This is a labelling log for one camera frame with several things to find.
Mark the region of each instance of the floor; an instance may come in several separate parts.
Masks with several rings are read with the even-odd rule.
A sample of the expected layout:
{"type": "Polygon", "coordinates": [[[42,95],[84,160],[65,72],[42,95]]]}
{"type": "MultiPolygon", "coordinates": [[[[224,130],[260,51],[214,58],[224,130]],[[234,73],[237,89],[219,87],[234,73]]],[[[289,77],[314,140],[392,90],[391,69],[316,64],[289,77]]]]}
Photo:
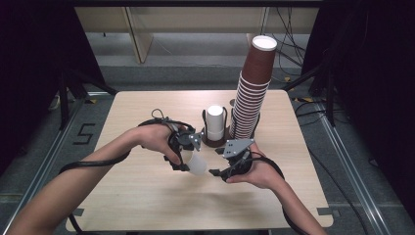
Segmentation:
{"type": "MultiPolygon", "coordinates": [[[[212,67],[240,68],[244,64],[249,49],[245,34],[159,33],[155,34],[146,62],[138,64],[128,34],[87,33],[87,36],[97,61],[106,74],[111,74],[114,68],[118,70],[139,68],[154,70],[155,68],[182,67],[207,68],[207,70],[211,70],[212,67]]],[[[284,40],[284,35],[274,36],[278,41],[284,40]]],[[[307,41],[308,35],[295,35],[295,42],[300,48],[305,49],[307,41]]],[[[300,66],[297,64],[301,62],[301,56],[291,46],[284,45],[281,42],[278,45],[279,48],[282,47],[285,54],[296,61],[294,63],[281,55],[276,58],[274,68],[282,72],[274,73],[272,78],[276,86],[282,86],[287,80],[299,76],[300,66]]],[[[126,79],[110,77],[110,75],[108,77],[109,82],[112,83],[116,83],[118,78],[126,79]]],[[[291,97],[303,97],[305,92],[299,88],[291,94],[291,97]]],[[[294,108],[299,107],[300,104],[293,102],[294,108]]],[[[303,108],[305,111],[323,109],[318,105],[303,108]]],[[[91,115],[94,111],[93,109],[87,112],[81,110],[80,114],[84,115],[83,112],[91,115]]],[[[43,132],[53,132],[53,126],[59,125],[59,119],[56,118],[59,113],[52,111],[51,114],[50,118],[45,120],[42,129],[39,130],[39,135],[42,135],[43,132]]],[[[414,234],[414,224],[405,213],[402,205],[399,204],[391,188],[388,188],[388,182],[375,167],[367,163],[370,153],[367,153],[350,124],[347,123],[347,117],[339,115],[336,118],[338,125],[336,128],[331,128],[330,125],[324,123],[324,117],[299,117],[301,131],[307,145],[309,144],[309,147],[317,156],[325,157],[321,161],[329,167],[329,172],[337,178],[345,188],[346,193],[351,194],[350,199],[359,214],[363,216],[369,230],[368,234],[414,234]],[[313,127],[313,123],[317,123],[318,128],[313,127]],[[327,148],[327,143],[340,147],[327,148]],[[350,166],[350,163],[354,167],[351,172],[350,169],[345,170],[347,166],[350,166]],[[363,192],[356,192],[356,188],[363,189],[363,192]],[[381,213],[372,216],[370,210],[379,210],[381,213]]],[[[104,121],[105,117],[102,117],[98,122],[103,123],[104,121]]],[[[32,139],[30,145],[34,149],[35,155],[36,151],[38,151],[37,155],[44,155],[45,151],[50,151],[36,148],[36,146],[53,144],[54,136],[45,136],[50,137],[32,139]]],[[[318,162],[315,162],[315,165],[336,221],[333,228],[328,228],[328,232],[331,234],[362,234],[352,209],[330,178],[333,175],[328,175],[327,171],[318,162]]],[[[40,166],[40,162],[32,162],[31,159],[27,158],[17,158],[7,173],[0,178],[0,207],[2,212],[8,212],[0,214],[0,222],[2,223],[0,224],[0,231],[6,229],[9,219],[13,217],[14,208],[19,205],[25,189],[31,186],[33,175],[36,174],[40,166]]],[[[278,234],[293,234],[291,231],[278,230],[276,232],[278,234]]]]}

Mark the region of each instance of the white cup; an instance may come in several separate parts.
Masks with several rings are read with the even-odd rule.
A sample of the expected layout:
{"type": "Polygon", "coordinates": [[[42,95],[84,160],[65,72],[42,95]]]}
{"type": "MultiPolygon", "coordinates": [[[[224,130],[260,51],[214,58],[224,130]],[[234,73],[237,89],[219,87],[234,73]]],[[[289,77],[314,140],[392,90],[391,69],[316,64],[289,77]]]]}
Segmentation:
{"type": "Polygon", "coordinates": [[[211,141],[220,140],[223,137],[224,118],[223,108],[212,105],[207,108],[207,139],[211,141]]]}
{"type": "Polygon", "coordinates": [[[198,152],[193,151],[192,158],[187,163],[189,172],[195,175],[202,175],[207,169],[207,162],[199,155],[198,152]]]}

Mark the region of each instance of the person's right hand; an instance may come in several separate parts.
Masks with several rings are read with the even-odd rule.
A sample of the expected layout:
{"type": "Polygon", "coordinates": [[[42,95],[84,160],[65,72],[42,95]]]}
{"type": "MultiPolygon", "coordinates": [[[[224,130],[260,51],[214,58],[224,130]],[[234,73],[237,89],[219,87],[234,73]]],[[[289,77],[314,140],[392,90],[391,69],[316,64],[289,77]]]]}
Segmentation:
{"type": "MultiPolygon", "coordinates": [[[[253,152],[253,158],[259,158],[260,155],[265,156],[257,147],[256,143],[250,146],[251,152],[253,152]]],[[[258,188],[270,189],[272,184],[276,181],[284,180],[280,174],[272,167],[262,161],[254,161],[251,169],[245,174],[237,174],[226,180],[227,183],[251,183],[258,188]]]]}

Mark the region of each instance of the person's left hand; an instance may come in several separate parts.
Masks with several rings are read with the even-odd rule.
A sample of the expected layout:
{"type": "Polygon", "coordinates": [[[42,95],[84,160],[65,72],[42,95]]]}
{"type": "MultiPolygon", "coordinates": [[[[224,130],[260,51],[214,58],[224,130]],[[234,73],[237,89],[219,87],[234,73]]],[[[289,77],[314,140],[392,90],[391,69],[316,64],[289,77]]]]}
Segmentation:
{"type": "Polygon", "coordinates": [[[174,164],[180,165],[179,157],[170,149],[167,144],[171,130],[163,124],[150,124],[136,127],[139,133],[139,145],[142,147],[160,152],[166,155],[174,164]]]}

